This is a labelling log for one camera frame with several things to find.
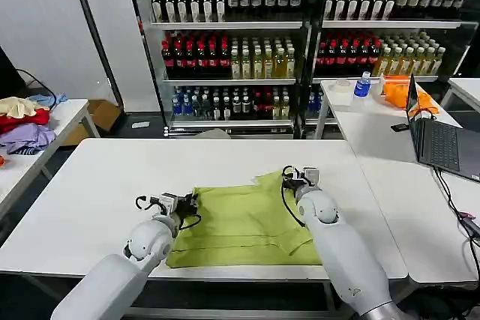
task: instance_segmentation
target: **beige cloth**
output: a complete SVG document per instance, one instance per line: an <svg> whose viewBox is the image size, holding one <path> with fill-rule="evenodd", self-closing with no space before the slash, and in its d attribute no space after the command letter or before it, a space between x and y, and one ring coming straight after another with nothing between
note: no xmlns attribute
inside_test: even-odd
<svg viewBox="0 0 480 320"><path fill-rule="evenodd" d="M49 108L21 97L0 99L0 115L6 115L10 118L21 119L25 116L33 116L37 114L36 109L48 110Z"/></svg>

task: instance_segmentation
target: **shelf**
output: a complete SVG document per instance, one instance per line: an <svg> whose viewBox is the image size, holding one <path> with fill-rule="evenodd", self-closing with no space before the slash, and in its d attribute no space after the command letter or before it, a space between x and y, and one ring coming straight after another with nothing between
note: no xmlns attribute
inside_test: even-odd
<svg viewBox="0 0 480 320"><path fill-rule="evenodd" d="M415 81L416 82L434 82L437 80L438 76L433 75L433 76L416 76ZM361 77L348 77L348 76L338 76L338 77L325 77L325 78L313 78L312 84L320 84L323 80L336 80L336 79L346 79L346 80L359 80ZM378 76L372 76L370 78L371 81L373 82L378 82L380 78Z"/></svg>
<svg viewBox="0 0 480 320"><path fill-rule="evenodd" d="M324 20L323 28L420 28L420 29L456 29L462 22L440 20Z"/></svg>
<svg viewBox="0 0 480 320"><path fill-rule="evenodd" d="M292 85L295 79L167 79L171 86Z"/></svg>
<svg viewBox="0 0 480 320"><path fill-rule="evenodd" d="M303 22L153 22L162 30L300 29Z"/></svg>
<svg viewBox="0 0 480 320"><path fill-rule="evenodd" d="M318 118L310 118L305 120L305 125L308 127L316 127ZM338 125L337 119L327 118L325 119L325 125Z"/></svg>
<svg viewBox="0 0 480 320"><path fill-rule="evenodd" d="M293 127L293 121L287 120L228 120L228 121L171 121L171 130L184 129L271 129L279 127Z"/></svg>

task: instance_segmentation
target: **green cloth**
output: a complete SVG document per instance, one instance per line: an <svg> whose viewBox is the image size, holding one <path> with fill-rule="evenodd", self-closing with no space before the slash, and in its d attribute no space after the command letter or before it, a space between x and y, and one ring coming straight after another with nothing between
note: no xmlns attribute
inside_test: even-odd
<svg viewBox="0 0 480 320"><path fill-rule="evenodd" d="M310 233L282 203L281 172L256 179L257 185L195 188L202 221L180 231L166 263L171 268L320 265ZM298 217L291 191L285 191L285 200Z"/></svg>

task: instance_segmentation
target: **orange cloth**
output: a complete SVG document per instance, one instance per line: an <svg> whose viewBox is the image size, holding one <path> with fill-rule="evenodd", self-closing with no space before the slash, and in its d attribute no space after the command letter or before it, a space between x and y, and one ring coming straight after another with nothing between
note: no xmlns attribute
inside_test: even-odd
<svg viewBox="0 0 480 320"><path fill-rule="evenodd" d="M407 107L408 87L408 83L386 82L383 86L385 100L390 104L405 110ZM438 108L431 103L431 96L424 91L418 92L418 102L420 109L428 109L433 114L438 114Z"/></svg>

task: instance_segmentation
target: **white table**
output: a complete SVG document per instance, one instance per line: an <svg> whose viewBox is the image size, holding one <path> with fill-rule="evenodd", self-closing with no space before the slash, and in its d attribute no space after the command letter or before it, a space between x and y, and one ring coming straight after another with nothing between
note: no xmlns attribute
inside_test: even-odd
<svg viewBox="0 0 480 320"><path fill-rule="evenodd" d="M355 155L342 140L87 139L0 248L0 271L85 275L104 256L122 253L131 230L155 212L139 211L134 204L138 195L186 194L193 187L250 184L254 176L287 164L318 166L321 186L337 200L388 278L406 278L392 234ZM164 263L151 277L204 281L329 279L322 266L171 269Z"/></svg>
<svg viewBox="0 0 480 320"><path fill-rule="evenodd" d="M405 111L378 97L351 107L352 95L333 92L333 82L322 82L325 99L361 164L410 278L422 285L476 281L468 243L435 175L416 162L410 132L390 128L407 122ZM437 120L459 126L443 109ZM446 173L444 178L457 208L480 215L480 185Z"/></svg>
<svg viewBox="0 0 480 320"><path fill-rule="evenodd" d="M6 150L0 148L0 155L7 160L0 168L0 219L40 171L51 178L44 166L78 123L83 122L90 136L100 137L87 110L88 104L86 99L73 99L54 108L50 114L49 125L57 137L44 151L36 155L7 155Z"/></svg>
<svg viewBox="0 0 480 320"><path fill-rule="evenodd" d="M455 95L480 112L480 78L450 78L448 83L450 88L441 103L444 109L450 106Z"/></svg>

